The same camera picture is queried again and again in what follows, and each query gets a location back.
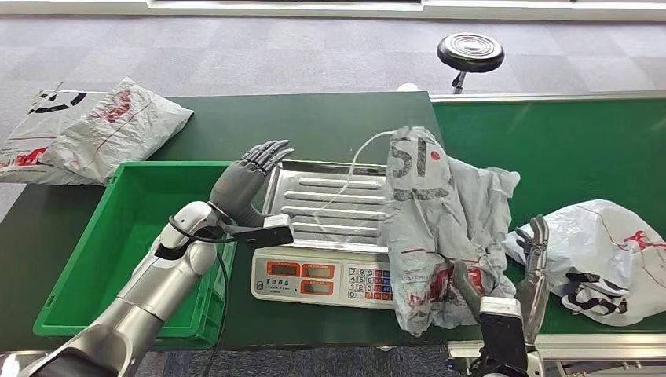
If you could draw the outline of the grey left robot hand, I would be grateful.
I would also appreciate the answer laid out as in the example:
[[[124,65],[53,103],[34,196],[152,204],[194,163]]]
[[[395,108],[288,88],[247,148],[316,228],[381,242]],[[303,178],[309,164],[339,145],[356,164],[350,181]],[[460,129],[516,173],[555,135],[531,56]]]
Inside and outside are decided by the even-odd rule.
[[[265,215],[253,207],[252,200],[273,168],[294,151],[288,144],[287,139],[270,140],[250,148],[215,182],[210,202],[239,226],[262,226]]]

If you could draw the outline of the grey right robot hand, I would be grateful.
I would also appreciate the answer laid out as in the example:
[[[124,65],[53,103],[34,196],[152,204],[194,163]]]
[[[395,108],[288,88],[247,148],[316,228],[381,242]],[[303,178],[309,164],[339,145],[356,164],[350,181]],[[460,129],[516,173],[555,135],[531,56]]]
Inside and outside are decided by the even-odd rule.
[[[536,337],[543,323],[549,295],[546,278],[549,228],[541,214],[531,218],[529,225],[532,235],[515,230],[518,237],[516,244],[523,249],[526,264],[524,279],[519,283],[514,298],[480,296],[462,261],[453,262],[453,283],[477,322],[480,322],[480,314],[520,320],[519,335],[526,349],[532,352],[536,349]]]

